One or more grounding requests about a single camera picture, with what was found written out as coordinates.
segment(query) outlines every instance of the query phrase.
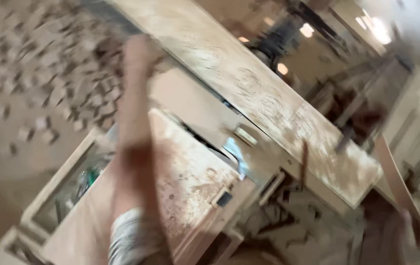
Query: wood grain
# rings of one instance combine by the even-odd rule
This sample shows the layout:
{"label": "wood grain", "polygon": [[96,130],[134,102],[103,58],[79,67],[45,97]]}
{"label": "wood grain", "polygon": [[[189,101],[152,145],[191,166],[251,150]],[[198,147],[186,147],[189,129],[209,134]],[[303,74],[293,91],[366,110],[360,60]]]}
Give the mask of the wood grain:
{"label": "wood grain", "polygon": [[382,176],[353,142],[335,154],[340,131],[192,1],[110,1],[299,161],[307,139],[309,170],[348,205]]}
{"label": "wood grain", "polygon": [[[152,109],[149,117],[158,150],[161,221],[174,252],[214,209],[213,196],[237,183],[239,174],[159,110]],[[43,255],[56,265],[106,264],[113,192],[107,168],[46,242]]]}

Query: human arm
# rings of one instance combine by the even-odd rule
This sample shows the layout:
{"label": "human arm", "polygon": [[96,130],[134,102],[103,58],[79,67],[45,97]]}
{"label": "human arm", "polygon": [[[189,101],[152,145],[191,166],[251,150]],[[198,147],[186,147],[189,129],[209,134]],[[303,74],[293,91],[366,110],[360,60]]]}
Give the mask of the human arm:
{"label": "human arm", "polygon": [[113,161],[116,191],[112,218],[131,208],[158,214],[153,146],[148,119],[146,83],[153,61],[147,35],[136,35],[124,46],[124,95],[119,106],[119,140]]}
{"label": "human arm", "polygon": [[146,35],[124,46],[124,96],[119,106],[119,140],[110,167],[112,202],[110,265],[171,264],[159,218],[146,83],[154,51]]}

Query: wooden board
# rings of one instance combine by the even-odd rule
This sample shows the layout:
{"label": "wooden board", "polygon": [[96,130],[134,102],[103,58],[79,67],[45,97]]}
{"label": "wooden board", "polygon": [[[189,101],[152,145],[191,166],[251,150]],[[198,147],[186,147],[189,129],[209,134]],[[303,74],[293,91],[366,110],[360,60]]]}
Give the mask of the wooden board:
{"label": "wooden board", "polygon": [[418,208],[414,205],[413,198],[401,178],[385,137],[380,136],[375,140],[375,151],[385,172],[385,179],[395,198],[395,202],[400,208],[408,210],[414,219],[420,220]]}
{"label": "wooden board", "polygon": [[337,155],[340,131],[192,1],[110,1],[299,161],[306,139],[308,169],[348,205],[382,176],[353,142]]}
{"label": "wooden board", "polygon": [[[210,214],[213,196],[238,185],[239,174],[156,109],[149,112],[157,148],[157,190],[172,252],[183,251]],[[113,177],[107,169],[46,242],[43,255],[56,265],[108,262]]]}

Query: floor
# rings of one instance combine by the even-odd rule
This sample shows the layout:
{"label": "floor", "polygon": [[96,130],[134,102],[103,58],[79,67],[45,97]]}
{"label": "floor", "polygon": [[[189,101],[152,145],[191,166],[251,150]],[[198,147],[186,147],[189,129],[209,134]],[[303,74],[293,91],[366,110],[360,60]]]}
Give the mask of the floor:
{"label": "floor", "polygon": [[[23,9],[28,0],[3,0],[5,8],[0,8],[0,27],[2,16],[12,8]],[[45,145],[37,135],[28,143],[17,140],[17,133],[22,125],[34,126],[35,119],[52,113],[51,109],[27,108],[24,97],[0,94],[0,103],[11,106],[10,115],[0,120],[0,148],[8,142],[17,145],[18,153],[14,157],[5,157],[0,153],[0,237],[13,225],[17,224],[23,209],[33,200],[54,172],[65,162],[86,136],[87,132],[74,132],[72,124],[59,116],[50,116],[52,128],[60,134],[52,145]]]}

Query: wooden stick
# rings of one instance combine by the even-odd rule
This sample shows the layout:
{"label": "wooden stick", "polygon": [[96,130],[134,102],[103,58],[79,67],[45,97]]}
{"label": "wooden stick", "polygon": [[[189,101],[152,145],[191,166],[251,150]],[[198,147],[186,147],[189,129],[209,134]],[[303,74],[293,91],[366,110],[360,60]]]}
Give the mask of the wooden stick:
{"label": "wooden stick", "polygon": [[413,202],[398,168],[396,167],[393,156],[391,155],[385,137],[382,135],[375,140],[375,149],[378,160],[383,168],[383,173],[396,203],[399,207],[408,210],[413,219],[420,221],[420,212]]}

